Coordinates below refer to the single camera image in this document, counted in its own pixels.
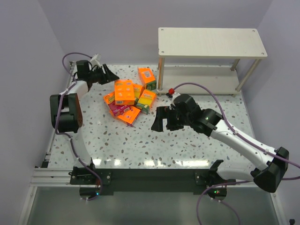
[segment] black mounting bracket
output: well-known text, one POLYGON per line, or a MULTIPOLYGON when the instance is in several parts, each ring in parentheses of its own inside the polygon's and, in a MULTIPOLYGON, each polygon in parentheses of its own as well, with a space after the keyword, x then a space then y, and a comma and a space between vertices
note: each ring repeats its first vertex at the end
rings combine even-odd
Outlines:
MULTIPOLYGON (((201 194, 212 183, 209 169, 95 169, 103 183, 101 195, 114 192, 192 192, 201 194)), ((95 185, 96 178, 85 168, 74 167, 71 185, 95 185)))

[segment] cable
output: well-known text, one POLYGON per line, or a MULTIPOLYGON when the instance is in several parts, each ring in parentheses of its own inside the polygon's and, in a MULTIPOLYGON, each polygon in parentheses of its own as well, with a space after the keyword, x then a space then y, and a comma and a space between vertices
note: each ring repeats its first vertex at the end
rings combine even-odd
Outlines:
MULTIPOLYGON (((238 132, 235 132, 235 129, 233 129, 233 127, 230 125, 229 121, 227 120, 227 118, 226 118, 226 116, 225 116, 225 113, 224 113, 224 110, 223 110, 223 108, 222 108, 220 102, 218 101, 217 97, 216 97, 209 89, 207 89, 206 87, 204 87, 204 86, 202 86, 202 85, 200 85, 200 84, 197 84, 197 83, 193 83, 193 82, 185 82, 185 83, 181 83, 181 84, 177 85, 177 86, 174 88, 174 90, 177 89, 177 88, 179 88, 179 87, 182 86, 182 85, 185 85, 185 84, 196 85, 196 86, 198 86, 198 87, 200 87, 200 88, 205 89, 205 90, 206 90, 206 91, 214 98, 214 100, 216 101, 216 103, 217 103, 219 109, 221 110, 223 119, 224 119, 226 125, 228 126, 228 128, 231 129, 231 131, 234 132, 234 133, 235 133, 240 139, 242 139, 244 142, 246 142, 246 143, 252 145, 253 147, 257 148, 258 150, 262 151, 262 152, 265 153, 265 154, 268 154, 268 155, 270 155, 270 156, 272 156, 272 157, 274 157, 274 158, 278 158, 279 160, 282 160, 282 161, 284 161, 284 162, 286 162, 286 163, 292 164, 293 166, 295 166, 295 167, 297 167, 297 168, 300 169, 300 165, 299 165, 299 164, 294 163, 294 162, 292 162, 292 161, 290 161, 290 160, 288 160, 288 159, 282 158, 282 157, 280 157, 280 156, 277 156, 277 155, 275 155, 275 154, 273 154, 273 153, 270 153, 270 152, 266 151, 265 149, 263 149, 262 147, 260 147, 260 146, 258 146, 258 145, 256 145, 256 144, 254 144, 253 142, 249 141, 247 138, 245 138, 244 136, 242 136, 242 135, 239 134, 238 132)), ((283 178, 282 180, 298 180, 298 179, 300 179, 300 176, 298 176, 298 177, 290 177, 290 178, 283 178)))
MULTIPOLYGON (((201 194, 201 195, 199 196, 199 198, 198 198, 198 201, 197 201, 197 207, 196 207, 197 219, 198 219, 199 224, 200 224, 200 225, 203 225, 202 222, 201 222, 201 220, 200 220, 200 216, 199 216, 199 203, 200 203, 200 200, 202 199, 202 197, 203 197, 209 190, 211 190, 211 189, 213 189, 213 188, 216 188, 216 187, 219 187, 219 186, 236 185, 236 184, 244 184, 244 183, 249 183, 249 181, 238 181, 238 182, 228 182, 228 183, 223 183, 223 184, 216 184, 216 185, 213 185, 213 186, 207 188, 205 191, 203 191, 202 194, 201 194)), ((228 208, 230 208, 230 209, 234 212, 234 214, 236 215, 236 217, 238 218, 239 225, 241 224, 241 223, 240 223, 240 217, 239 217, 237 211, 236 211, 233 207, 231 207, 231 206, 230 206, 228 203, 226 203, 226 202, 218 201, 218 200, 216 200, 216 199, 215 199, 215 201, 217 201, 217 202, 219 202, 219 203, 222 203, 223 205, 226 205, 228 208)))
POLYGON ((90 64, 90 67, 93 68, 93 65, 90 61, 88 61, 88 64, 90 64))
POLYGON ((65 65, 65 58, 68 56, 68 55, 73 55, 73 54, 77 54, 77 55, 84 55, 86 57, 89 57, 90 59, 92 58, 91 56, 87 55, 87 54, 84 54, 84 53, 81 53, 81 52, 70 52, 68 54, 65 54, 63 57, 62 57, 62 66, 64 67, 64 69, 67 71, 68 74, 70 74, 70 76, 73 78, 73 81, 76 82, 76 79, 75 77, 71 74, 70 70, 66 67, 65 65))
POLYGON ((91 71, 93 71, 94 68, 99 67, 98 65, 94 65, 91 69, 91 71))
MULTIPOLYGON (((73 154, 75 155, 75 157, 78 159, 78 161, 83 165, 83 167, 88 170, 90 173, 92 173, 100 182, 100 190, 99 190, 99 194, 102 192, 102 180, 100 178, 100 176, 98 174, 96 174, 94 171, 92 171, 90 168, 87 167, 87 165, 79 158, 79 156, 77 155, 76 151, 75 151, 75 147, 74 147, 74 144, 73 144, 73 140, 72 140, 72 137, 67 134, 67 133, 59 133, 58 132, 58 124, 59 124, 59 121, 60 121, 60 113, 61 113, 61 109, 62 109, 62 102, 63 102, 63 98, 64 96, 76 85, 76 79, 75 77, 71 74, 71 72, 67 69, 67 67, 65 66, 64 64, 64 59, 68 56, 68 55, 71 55, 71 54, 79 54, 79 55, 84 55, 84 56, 87 56, 89 58, 92 58, 90 57, 89 55, 86 55, 84 53, 80 53, 80 52, 71 52, 71 53, 68 53, 66 55, 64 55, 64 57, 62 58, 62 65, 63 67, 65 68, 65 70, 70 74, 70 76, 73 78, 73 81, 74 83, 71 84, 70 87, 68 87, 64 92, 63 94, 60 96, 60 103, 59 103, 59 107, 58 107, 58 111, 57 111, 57 117, 56 117, 56 122, 55 122, 55 133, 57 135, 65 135, 67 136, 69 139, 70 139, 70 144, 71 144, 71 149, 72 149, 72 152, 73 154)), ((97 196, 94 196, 90 199, 88 199, 88 201, 91 201, 91 200, 94 200, 97 196)))

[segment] yellow box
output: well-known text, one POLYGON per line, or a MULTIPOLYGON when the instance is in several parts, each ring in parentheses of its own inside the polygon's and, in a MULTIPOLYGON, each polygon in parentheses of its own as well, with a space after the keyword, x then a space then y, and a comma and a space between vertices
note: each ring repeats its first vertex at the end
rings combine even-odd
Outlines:
POLYGON ((114 83, 116 105, 134 105, 135 94, 131 80, 117 80, 114 83))
POLYGON ((135 108, 134 106, 130 107, 130 110, 125 112, 122 115, 119 115, 117 117, 114 117, 112 112, 111 115, 117 119, 122 121, 123 123, 127 124, 128 126, 133 126, 134 121, 136 120, 137 116, 139 115, 141 110, 139 110, 138 108, 135 108))
POLYGON ((133 84, 133 91, 134 91, 134 94, 135 94, 135 105, 136 105, 139 98, 140 98, 140 96, 142 95, 142 93, 144 91, 144 87, 142 85, 134 83, 133 84))
POLYGON ((150 68, 137 68, 142 84, 147 90, 156 89, 156 80, 150 68))
POLYGON ((140 109, 142 113, 147 115, 150 111, 150 106, 153 104, 155 98, 156 94, 153 91, 144 90, 136 104, 136 107, 140 109))

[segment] white shelf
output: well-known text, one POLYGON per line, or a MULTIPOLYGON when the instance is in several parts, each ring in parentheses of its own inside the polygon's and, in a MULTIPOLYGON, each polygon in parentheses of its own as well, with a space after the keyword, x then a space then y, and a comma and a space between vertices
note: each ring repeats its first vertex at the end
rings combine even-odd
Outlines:
POLYGON ((256 29, 158 29, 160 57, 264 59, 267 52, 256 29))
MULTIPOLYGON (((158 93, 165 94, 170 88, 184 82, 195 82, 207 87, 214 94, 237 94, 235 88, 239 84, 236 71, 229 66, 188 66, 169 67, 164 69, 164 85, 158 93)), ((176 92, 186 94, 208 94, 207 91, 194 85, 184 85, 176 92)))

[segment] shelf top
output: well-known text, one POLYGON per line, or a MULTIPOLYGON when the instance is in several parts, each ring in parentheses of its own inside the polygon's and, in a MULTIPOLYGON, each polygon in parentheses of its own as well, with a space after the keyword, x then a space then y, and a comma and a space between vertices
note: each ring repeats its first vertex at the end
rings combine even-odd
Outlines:
POLYGON ((264 59, 268 56, 257 29, 232 28, 160 27, 158 54, 206 59, 264 59))

